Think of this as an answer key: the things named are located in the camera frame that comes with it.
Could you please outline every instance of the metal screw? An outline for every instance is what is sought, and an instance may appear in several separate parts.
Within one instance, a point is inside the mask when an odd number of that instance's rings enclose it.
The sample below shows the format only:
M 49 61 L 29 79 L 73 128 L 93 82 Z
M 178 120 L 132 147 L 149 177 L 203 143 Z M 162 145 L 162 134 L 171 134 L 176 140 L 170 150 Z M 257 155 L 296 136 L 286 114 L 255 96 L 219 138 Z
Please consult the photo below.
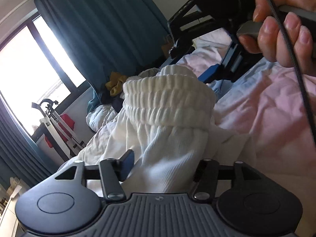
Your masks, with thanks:
M 162 197 L 162 196 L 157 196 L 157 197 L 155 198 L 155 200 L 162 201 L 162 200 L 163 200 L 163 197 Z
M 210 195 L 206 192 L 198 192 L 194 195 L 194 198 L 197 200 L 207 200 Z
M 107 197 L 110 200 L 121 200 L 124 198 L 124 194 L 119 193 L 119 192 L 111 192 Z

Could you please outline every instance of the window frame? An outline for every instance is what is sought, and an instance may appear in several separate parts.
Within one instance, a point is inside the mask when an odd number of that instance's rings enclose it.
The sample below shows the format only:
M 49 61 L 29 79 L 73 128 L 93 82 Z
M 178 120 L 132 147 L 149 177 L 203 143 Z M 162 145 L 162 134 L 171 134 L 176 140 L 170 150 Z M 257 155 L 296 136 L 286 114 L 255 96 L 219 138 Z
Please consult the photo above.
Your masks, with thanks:
M 39 12 L 36 12 L 31 17 L 29 17 L 26 21 L 24 21 L 21 25 L 19 25 L 2 43 L 0 43 L 0 51 L 25 27 L 27 27 L 35 39 L 36 43 L 40 47 L 41 51 L 44 53 L 45 57 L 49 61 L 50 65 L 53 67 L 53 69 L 56 71 L 57 75 L 59 76 L 60 80 L 64 83 L 64 85 L 67 87 L 67 89 L 70 91 L 70 94 L 62 101 L 60 104 L 56 107 L 55 111 L 58 114 L 62 114 L 75 100 L 77 100 L 86 90 L 89 89 L 90 84 L 87 80 L 85 80 L 81 85 L 78 87 L 75 86 L 75 84 L 71 81 L 69 76 L 64 72 L 64 70 L 61 68 L 59 63 L 56 61 L 55 57 L 52 55 L 48 47 L 46 46 L 44 40 L 40 36 L 37 28 L 34 25 L 34 20 L 39 18 L 41 15 Z M 24 128 L 25 127 L 21 124 L 19 119 L 15 116 L 17 121 L 20 123 L 20 125 Z M 38 127 L 30 137 L 33 139 L 34 142 L 36 142 L 41 136 L 43 135 L 43 130 L 41 127 Z

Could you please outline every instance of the black cord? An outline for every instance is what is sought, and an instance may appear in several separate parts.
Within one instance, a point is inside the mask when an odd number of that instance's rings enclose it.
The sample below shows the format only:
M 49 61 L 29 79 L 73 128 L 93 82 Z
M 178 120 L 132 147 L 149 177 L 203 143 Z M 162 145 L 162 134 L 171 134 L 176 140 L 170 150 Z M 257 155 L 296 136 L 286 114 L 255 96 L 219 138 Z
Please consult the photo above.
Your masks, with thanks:
M 311 105 L 309 102 L 308 93 L 306 92 L 302 72 L 301 72 L 298 60 L 297 60 L 295 53 L 294 53 L 294 48 L 293 48 L 292 42 L 291 42 L 290 37 L 285 29 L 285 26 L 283 25 L 283 22 L 281 22 L 281 20 L 280 20 L 280 18 L 281 18 L 280 12 L 279 12 L 279 9 L 277 8 L 276 4 L 274 3 L 273 0 L 267 0 L 267 1 L 270 5 L 273 16 L 279 25 L 280 31 L 283 35 L 284 40 L 285 40 L 286 47 L 290 53 L 291 60 L 294 64 L 295 74 L 297 77 L 298 85 L 299 85 L 300 90 L 301 90 L 303 104 L 304 104 L 304 107 L 306 110 L 307 119 L 309 122 L 309 126 L 311 128 L 311 131 L 312 131 L 312 136 L 313 136 L 313 139 L 315 142 L 315 147 L 316 147 L 316 127 L 315 127 L 314 115 L 313 115 L 312 108 L 311 108 Z

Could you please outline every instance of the yellow cloth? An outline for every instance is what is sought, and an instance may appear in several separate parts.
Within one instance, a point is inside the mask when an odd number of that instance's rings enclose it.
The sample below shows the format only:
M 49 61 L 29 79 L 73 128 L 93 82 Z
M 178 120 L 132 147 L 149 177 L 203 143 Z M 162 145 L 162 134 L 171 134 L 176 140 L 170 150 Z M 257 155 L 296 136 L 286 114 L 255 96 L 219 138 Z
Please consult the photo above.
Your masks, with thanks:
M 110 91 L 111 96 L 116 96 L 123 91 L 123 84 L 127 76 L 121 75 L 118 72 L 112 72 L 110 81 L 105 84 L 105 87 Z

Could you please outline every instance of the curtain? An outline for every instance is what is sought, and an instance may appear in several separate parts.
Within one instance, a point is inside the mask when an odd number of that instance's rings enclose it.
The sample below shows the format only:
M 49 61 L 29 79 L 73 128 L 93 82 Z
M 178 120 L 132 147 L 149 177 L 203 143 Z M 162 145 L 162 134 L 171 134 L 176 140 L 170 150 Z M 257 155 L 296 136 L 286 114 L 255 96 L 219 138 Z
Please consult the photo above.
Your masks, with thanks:
M 166 19 L 152 0 L 34 0 L 77 69 L 99 92 L 163 55 Z
M 58 169 L 19 124 L 0 94 L 0 184 L 10 187 L 18 177 L 30 187 Z

